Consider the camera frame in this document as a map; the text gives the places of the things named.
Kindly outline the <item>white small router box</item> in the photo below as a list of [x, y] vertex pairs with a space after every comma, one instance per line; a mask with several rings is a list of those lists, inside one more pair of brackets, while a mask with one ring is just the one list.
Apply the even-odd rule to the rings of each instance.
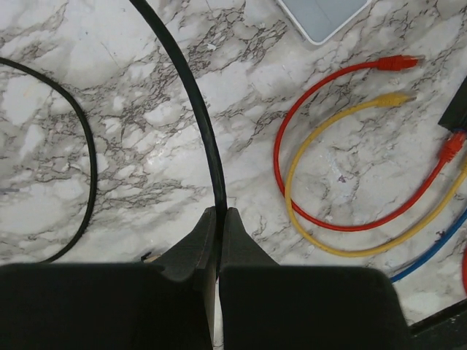
[[307, 41], [322, 45], [367, 8], [371, 1], [280, 0], [277, 3]]

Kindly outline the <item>black network switch box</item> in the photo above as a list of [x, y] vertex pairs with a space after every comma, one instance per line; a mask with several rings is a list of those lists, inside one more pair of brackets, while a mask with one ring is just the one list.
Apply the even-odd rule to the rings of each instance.
[[452, 133], [467, 130], [467, 77], [450, 101], [438, 125]]

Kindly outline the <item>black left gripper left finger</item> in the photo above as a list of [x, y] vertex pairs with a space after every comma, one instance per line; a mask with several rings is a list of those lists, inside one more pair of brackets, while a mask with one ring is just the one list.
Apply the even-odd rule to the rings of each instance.
[[210, 349], [216, 211], [152, 262], [1, 267], [3, 349]]

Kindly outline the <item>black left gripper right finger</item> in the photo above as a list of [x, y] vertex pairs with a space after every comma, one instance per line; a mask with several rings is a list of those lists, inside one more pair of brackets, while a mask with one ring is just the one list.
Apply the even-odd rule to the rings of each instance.
[[398, 296], [383, 272], [279, 265], [225, 216], [219, 293], [226, 349], [410, 349]]

